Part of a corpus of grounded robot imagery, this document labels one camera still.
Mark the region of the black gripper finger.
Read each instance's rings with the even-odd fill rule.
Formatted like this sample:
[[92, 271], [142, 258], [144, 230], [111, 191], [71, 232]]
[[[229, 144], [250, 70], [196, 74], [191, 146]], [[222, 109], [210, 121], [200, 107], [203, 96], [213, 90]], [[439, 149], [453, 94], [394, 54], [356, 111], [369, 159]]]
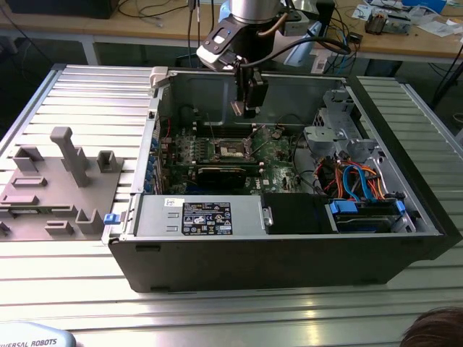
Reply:
[[238, 67], [235, 72], [235, 82], [237, 87], [236, 102], [243, 108], [247, 109], [247, 91], [249, 86], [250, 70], [248, 68]]
[[259, 70], [247, 73], [244, 87], [244, 118], [256, 117], [257, 109], [263, 105], [268, 91], [268, 81], [263, 79]]

